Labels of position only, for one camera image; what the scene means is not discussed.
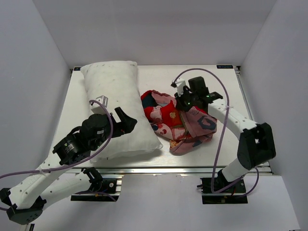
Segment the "red patterned pillowcase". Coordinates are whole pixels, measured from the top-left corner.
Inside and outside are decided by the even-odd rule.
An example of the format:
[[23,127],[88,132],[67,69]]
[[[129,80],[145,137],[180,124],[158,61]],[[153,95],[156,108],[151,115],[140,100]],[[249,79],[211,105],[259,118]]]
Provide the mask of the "red patterned pillowcase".
[[184,155],[211,141],[217,131],[217,119],[195,106],[187,112],[178,110],[176,99],[168,94],[148,90],[141,103],[154,132],[169,140],[173,155]]

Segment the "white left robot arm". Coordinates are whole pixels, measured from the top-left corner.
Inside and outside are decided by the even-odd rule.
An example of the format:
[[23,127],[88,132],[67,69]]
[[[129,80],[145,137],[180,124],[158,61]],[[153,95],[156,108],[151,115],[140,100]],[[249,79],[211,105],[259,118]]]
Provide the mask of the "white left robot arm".
[[136,119],[125,114],[120,107],[115,112],[120,122],[116,122],[112,114],[92,114],[60,140],[36,170],[28,171],[26,179],[12,188],[1,189],[0,200],[8,205],[5,211],[10,221],[29,224],[47,207],[73,194],[109,196],[115,192],[94,167],[71,179],[55,182],[72,167],[87,161],[92,151],[103,150],[111,138],[134,130]]

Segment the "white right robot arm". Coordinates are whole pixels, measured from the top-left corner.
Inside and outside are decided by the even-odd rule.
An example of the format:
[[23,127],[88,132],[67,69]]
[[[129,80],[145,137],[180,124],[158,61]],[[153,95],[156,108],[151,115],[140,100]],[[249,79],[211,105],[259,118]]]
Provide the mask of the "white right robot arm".
[[239,141],[235,160],[218,172],[213,184],[215,191],[230,191],[236,180],[276,156],[271,126],[246,118],[229,106],[222,95],[209,92],[202,77],[188,82],[179,78],[171,85],[177,90],[175,98],[179,109],[187,112],[196,106],[204,110],[223,123]]

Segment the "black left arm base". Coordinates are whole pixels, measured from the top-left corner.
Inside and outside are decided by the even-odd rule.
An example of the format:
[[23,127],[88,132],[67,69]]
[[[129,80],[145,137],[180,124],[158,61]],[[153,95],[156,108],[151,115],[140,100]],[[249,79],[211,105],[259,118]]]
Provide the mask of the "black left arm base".
[[121,191],[122,180],[103,177],[101,183],[90,189],[89,193],[73,194],[70,198],[75,202],[116,202]]

